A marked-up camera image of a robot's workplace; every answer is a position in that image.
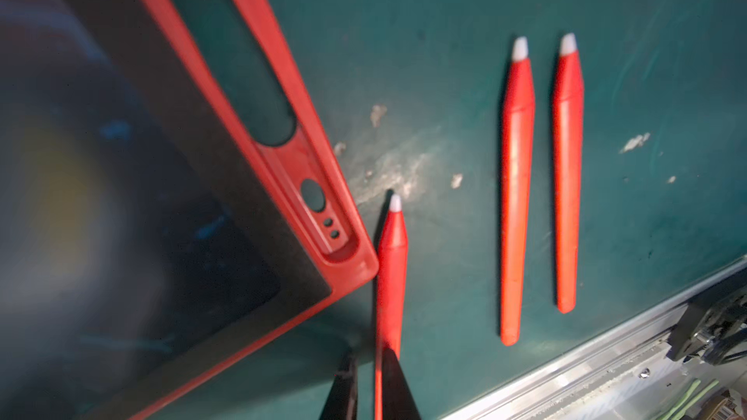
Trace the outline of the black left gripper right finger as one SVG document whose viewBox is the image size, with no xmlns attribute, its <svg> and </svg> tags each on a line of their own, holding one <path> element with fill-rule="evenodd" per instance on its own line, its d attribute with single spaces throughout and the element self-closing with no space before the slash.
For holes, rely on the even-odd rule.
<svg viewBox="0 0 747 420">
<path fill-rule="evenodd" d="M 383 420 L 420 420 L 421 416 L 395 352 L 382 352 L 381 407 Z"/>
</svg>

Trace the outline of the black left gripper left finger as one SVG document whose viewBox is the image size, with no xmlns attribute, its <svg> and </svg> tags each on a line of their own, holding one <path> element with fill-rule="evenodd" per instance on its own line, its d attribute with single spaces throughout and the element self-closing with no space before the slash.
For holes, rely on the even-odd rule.
<svg viewBox="0 0 747 420">
<path fill-rule="evenodd" d="M 334 382 L 320 420 L 356 420 L 358 412 L 358 369 L 352 352 L 345 354 L 336 371 Z"/>
</svg>

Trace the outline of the red stylus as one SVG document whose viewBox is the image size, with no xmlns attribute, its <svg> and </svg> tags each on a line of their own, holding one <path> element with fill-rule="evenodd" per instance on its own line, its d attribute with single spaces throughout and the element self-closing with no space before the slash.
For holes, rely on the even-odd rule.
<svg viewBox="0 0 747 420">
<path fill-rule="evenodd" d="M 500 336 L 511 346 L 521 333 L 535 115 L 531 61 L 524 36 L 513 44 L 502 110 Z"/>
<path fill-rule="evenodd" d="M 393 194 L 379 237 L 379 273 L 375 294 L 375 420 L 383 418 L 382 352 L 390 348 L 399 357 L 407 289 L 409 241 L 402 198 Z"/>
<path fill-rule="evenodd" d="M 552 100 L 556 305 L 576 306 L 584 137 L 584 81 L 576 35 L 562 36 Z"/>
</svg>

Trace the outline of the red tablet left front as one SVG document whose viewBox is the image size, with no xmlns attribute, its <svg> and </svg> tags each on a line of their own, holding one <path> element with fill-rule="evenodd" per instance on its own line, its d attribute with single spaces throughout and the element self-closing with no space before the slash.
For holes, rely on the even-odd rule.
<svg viewBox="0 0 747 420">
<path fill-rule="evenodd" d="M 379 262 L 268 0 L 1 0 L 1 415 L 153 419 Z"/>
</svg>

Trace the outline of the green plastic tongs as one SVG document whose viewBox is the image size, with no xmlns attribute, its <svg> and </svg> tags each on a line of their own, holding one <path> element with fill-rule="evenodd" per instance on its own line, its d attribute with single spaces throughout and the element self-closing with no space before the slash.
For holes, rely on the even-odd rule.
<svg viewBox="0 0 747 420">
<path fill-rule="evenodd" d="M 662 414 L 656 417 L 656 420 L 681 420 L 685 417 L 687 411 L 697 404 L 706 394 L 709 394 L 720 384 L 718 379 L 711 380 L 703 387 L 702 381 L 696 379 L 693 381 L 684 394 Z"/>
</svg>

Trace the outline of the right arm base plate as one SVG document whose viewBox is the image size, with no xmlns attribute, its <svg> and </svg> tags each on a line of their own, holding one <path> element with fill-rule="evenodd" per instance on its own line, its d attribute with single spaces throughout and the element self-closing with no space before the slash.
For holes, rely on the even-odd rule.
<svg viewBox="0 0 747 420">
<path fill-rule="evenodd" d="M 694 297 L 667 340 L 673 362 L 718 367 L 746 358 L 746 284 L 722 282 Z"/>
</svg>

